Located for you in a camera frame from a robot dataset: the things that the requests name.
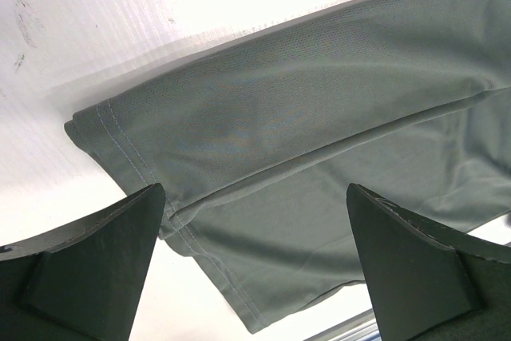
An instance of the gray-green fabric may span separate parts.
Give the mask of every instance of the gray-green fabric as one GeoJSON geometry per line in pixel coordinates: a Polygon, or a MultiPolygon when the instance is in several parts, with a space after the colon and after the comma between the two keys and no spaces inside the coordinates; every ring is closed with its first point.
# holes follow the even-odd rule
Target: gray-green fabric
{"type": "Polygon", "coordinates": [[[160,236],[256,332],[363,280],[351,182],[463,231],[507,212],[510,86],[511,0],[366,0],[173,70],[66,130],[127,193],[163,184],[160,236]]]}

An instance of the green cloth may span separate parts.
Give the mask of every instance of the green cloth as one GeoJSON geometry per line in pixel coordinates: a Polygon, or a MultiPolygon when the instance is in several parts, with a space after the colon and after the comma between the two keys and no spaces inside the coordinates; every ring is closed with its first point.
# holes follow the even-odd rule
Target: green cloth
{"type": "Polygon", "coordinates": [[[366,0],[184,65],[66,130],[127,193],[163,184],[160,236],[257,332],[363,281],[351,182],[463,231],[509,210],[510,21],[511,0],[366,0]]]}

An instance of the folded fabric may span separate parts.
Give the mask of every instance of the folded fabric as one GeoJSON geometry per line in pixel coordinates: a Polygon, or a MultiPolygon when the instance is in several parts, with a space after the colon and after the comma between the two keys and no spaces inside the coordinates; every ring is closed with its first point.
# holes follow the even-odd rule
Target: folded fabric
{"type": "Polygon", "coordinates": [[[366,0],[65,128],[127,193],[163,184],[160,237],[257,332],[363,281],[349,183],[462,231],[509,210],[509,20],[511,0],[366,0]]]}

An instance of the garment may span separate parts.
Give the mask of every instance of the garment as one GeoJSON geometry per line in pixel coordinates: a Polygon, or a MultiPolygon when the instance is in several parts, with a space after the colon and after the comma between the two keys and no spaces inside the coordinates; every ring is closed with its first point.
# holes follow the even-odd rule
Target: garment
{"type": "Polygon", "coordinates": [[[363,281],[351,182],[462,231],[509,210],[509,20],[511,0],[366,0],[65,128],[127,193],[163,184],[160,237],[256,332],[363,281]]]}

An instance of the double stitched seam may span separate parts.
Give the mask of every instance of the double stitched seam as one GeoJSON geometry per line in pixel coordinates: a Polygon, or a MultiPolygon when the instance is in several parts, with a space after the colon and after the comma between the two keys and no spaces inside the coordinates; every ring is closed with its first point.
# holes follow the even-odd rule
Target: double stitched seam
{"type": "MultiPolygon", "coordinates": [[[[153,174],[153,172],[151,171],[151,169],[149,168],[149,166],[147,166],[147,163],[144,161],[144,159],[142,158],[142,156],[140,155],[140,153],[138,152],[138,150],[135,148],[135,145],[131,142],[131,140],[128,138],[128,136],[125,134],[124,130],[122,129],[122,127],[119,125],[119,122],[115,116],[115,114],[113,113],[113,110],[112,110],[112,106],[110,105],[110,100],[107,99],[107,105],[109,107],[109,111],[110,111],[110,114],[112,116],[112,119],[113,121],[115,122],[115,125],[116,127],[118,128],[119,132],[121,132],[121,134],[123,135],[123,137],[127,140],[127,142],[129,143],[129,145],[131,146],[131,148],[135,151],[135,153],[138,155],[138,157],[140,158],[141,162],[144,164],[144,166],[146,167],[146,169],[149,171],[149,174],[151,175],[152,179],[154,180],[155,183],[157,183],[156,181],[156,178],[153,174]]],[[[129,163],[133,166],[133,168],[135,169],[135,171],[137,171],[137,174],[139,175],[139,177],[144,181],[145,185],[149,185],[149,183],[147,182],[147,180],[142,176],[142,174],[140,173],[140,171],[137,169],[137,167],[135,166],[135,164],[132,162],[132,160],[129,158],[128,154],[124,151],[124,149],[122,149],[122,147],[119,145],[119,143],[115,140],[115,138],[113,137],[113,135],[111,134],[111,132],[109,131],[108,127],[106,126],[105,122],[103,121],[103,118],[101,117],[101,114],[99,112],[99,107],[98,105],[96,105],[96,112],[97,112],[97,115],[100,119],[100,122],[101,122],[101,125],[103,125],[103,128],[105,129],[105,131],[108,133],[108,135],[110,136],[110,138],[112,139],[112,141],[115,143],[115,145],[120,149],[120,151],[125,155],[125,157],[128,159],[129,163]]],[[[170,203],[171,207],[172,207],[172,210],[175,212],[175,209],[173,207],[173,204],[172,204],[172,201],[170,201],[168,198],[166,198],[166,200],[170,203]]],[[[176,218],[177,220],[180,222],[181,226],[183,228],[185,228],[187,231],[188,231],[188,234],[193,238],[193,240],[196,242],[196,244],[199,246],[200,250],[204,253],[199,253],[199,252],[196,252],[192,249],[192,247],[190,246],[190,244],[188,243],[188,241],[183,237],[183,235],[181,234],[180,230],[177,230],[174,225],[172,224],[172,221],[169,220],[168,222],[170,223],[172,229],[174,231],[177,232],[177,234],[181,237],[181,239],[184,241],[184,243],[186,244],[186,246],[190,249],[190,251],[198,256],[206,256],[208,258],[208,260],[210,260],[212,262],[212,264],[215,266],[215,268],[218,270],[218,272],[220,272],[220,274],[225,278],[225,280],[227,281],[228,285],[231,287],[231,289],[235,292],[235,294],[238,296],[238,298],[240,299],[240,301],[243,303],[243,305],[248,309],[248,311],[250,312],[250,314],[252,315],[252,317],[254,317],[255,321],[259,324],[259,325],[262,325],[262,323],[259,321],[259,319],[257,318],[257,316],[254,314],[254,312],[251,310],[251,308],[245,303],[244,299],[241,297],[241,295],[239,294],[239,292],[234,288],[234,286],[231,284],[231,281],[229,280],[229,278],[222,272],[222,270],[219,268],[219,266],[216,264],[216,262],[214,261],[214,259],[212,258],[212,256],[207,253],[204,248],[202,247],[202,245],[199,243],[198,239],[193,235],[193,233],[190,231],[190,229],[186,226],[186,225],[183,225],[182,221],[180,220],[180,217],[178,215],[176,215],[176,218]]],[[[231,275],[232,275],[232,278],[236,281],[237,285],[240,287],[240,289],[242,290],[242,292],[246,295],[248,301],[252,304],[252,306],[255,308],[255,310],[257,311],[257,313],[259,314],[260,318],[263,320],[263,315],[261,314],[261,312],[259,311],[259,309],[257,308],[257,306],[254,304],[254,302],[252,301],[252,299],[250,298],[250,296],[248,295],[248,293],[244,290],[244,288],[242,287],[242,285],[238,282],[238,280],[236,279],[236,277],[232,274],[232,272],[230,272],[227,268],[227,266],[221,261],[219,260],[219,262],[221,262],[223,264],[223,266],[225,267],[225,270],[227,272],[229,272],[231,275]]]]}

